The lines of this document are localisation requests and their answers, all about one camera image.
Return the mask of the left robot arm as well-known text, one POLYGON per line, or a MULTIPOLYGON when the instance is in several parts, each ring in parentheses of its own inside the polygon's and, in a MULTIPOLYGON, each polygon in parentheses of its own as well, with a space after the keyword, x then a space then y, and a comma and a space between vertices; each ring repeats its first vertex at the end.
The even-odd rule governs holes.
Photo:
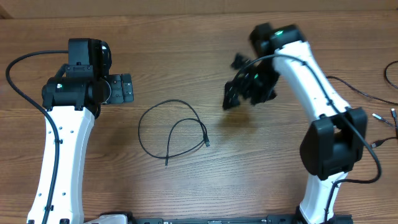
POLYGON ((68 63, 42 89, 46 138, 28 223, 83 223, 82 185, 88 140, 101 105, 131 103, 128 73, 109 74, 109 45, 70 39, 68 63))

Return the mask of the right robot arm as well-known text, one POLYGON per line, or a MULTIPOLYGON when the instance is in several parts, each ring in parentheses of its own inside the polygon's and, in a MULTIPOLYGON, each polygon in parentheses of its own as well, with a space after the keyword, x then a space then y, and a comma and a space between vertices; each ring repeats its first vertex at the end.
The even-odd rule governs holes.
POLYGON ((351 215, 337 215, 333 206, 339 187, 363 156, 368 118, 352 108, 330 85, 313 57, 310 44, 296 25, 273 28, 260 24, 249 36, 256 53, 251 60, 237 54, 236 76, 224 86, 223 109, 273 100, 279 78, 288 81, 309 122, 300 145, 308 172, 305 195, 295 215, 276 216, 277 223, 352 223, 351 215))

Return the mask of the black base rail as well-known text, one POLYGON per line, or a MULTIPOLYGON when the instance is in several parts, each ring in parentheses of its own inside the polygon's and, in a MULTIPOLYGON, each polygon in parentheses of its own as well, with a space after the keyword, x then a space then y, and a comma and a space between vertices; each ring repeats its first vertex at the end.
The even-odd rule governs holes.
POLYGON ((304 218, 298 214, 268 215, 266 217, 240 218, 134 218, 131 212, 103 213, 100 217, 85 223, 127 223, 127 224, 305 224, 304 218))

